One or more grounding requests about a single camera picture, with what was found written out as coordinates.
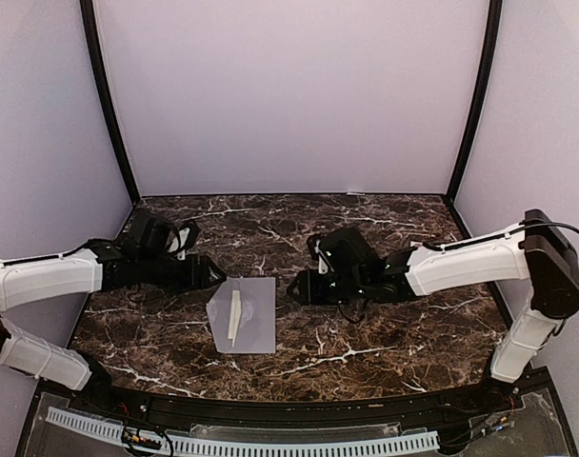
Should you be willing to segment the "grey envelope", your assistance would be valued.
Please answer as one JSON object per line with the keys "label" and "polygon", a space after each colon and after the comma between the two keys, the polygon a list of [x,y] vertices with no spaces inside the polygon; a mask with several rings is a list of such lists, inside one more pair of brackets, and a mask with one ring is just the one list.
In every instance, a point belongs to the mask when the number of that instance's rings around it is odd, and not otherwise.
{"label": "grey envelope", "polygon": [[[242,319],[235,347],[228,325],[231,294],[242,295]],[[229,278],[207,303],[210,331],[222,354],[274,354],[276,351],[276,280],[274,277]]]}

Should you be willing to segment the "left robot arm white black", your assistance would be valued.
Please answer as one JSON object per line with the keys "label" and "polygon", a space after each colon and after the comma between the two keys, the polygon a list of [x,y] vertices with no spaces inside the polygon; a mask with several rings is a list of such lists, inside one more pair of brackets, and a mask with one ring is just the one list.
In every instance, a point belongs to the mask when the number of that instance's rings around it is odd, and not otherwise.
{"label": "left robot arm white black", "polygon": [[61,348],[4,318],[26,304],[74,294],[151,285],[184,293],[221,285],[227,276],[207,255],[192,253],[200,228],[149,212],[134,216],[115,239],[89,239],[73,250],[0,260],[0,366],[73,391],[99,415],[119,407],[107,372],[90,356]]}

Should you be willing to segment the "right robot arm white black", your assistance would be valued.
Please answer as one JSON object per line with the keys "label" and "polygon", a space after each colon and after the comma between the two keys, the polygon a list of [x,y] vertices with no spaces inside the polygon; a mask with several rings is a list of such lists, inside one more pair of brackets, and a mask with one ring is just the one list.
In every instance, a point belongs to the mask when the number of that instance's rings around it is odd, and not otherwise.
{"label": "right robot arm white black", "polygon": [[450,244],[412,243],[383,257],[357,228],[312,235],[315,269],[300,271],[287,294],[302,306],[336,306],[363,299],[399,304],[441,290],[506,280],[528,280],[529,299],[493,352],[488,378],[471,392],[470,403],[490,413],[508,396],[548,339],[579,310],[579,259],[564,235],[579,229],[554,222],[540,209],[521,222]]}

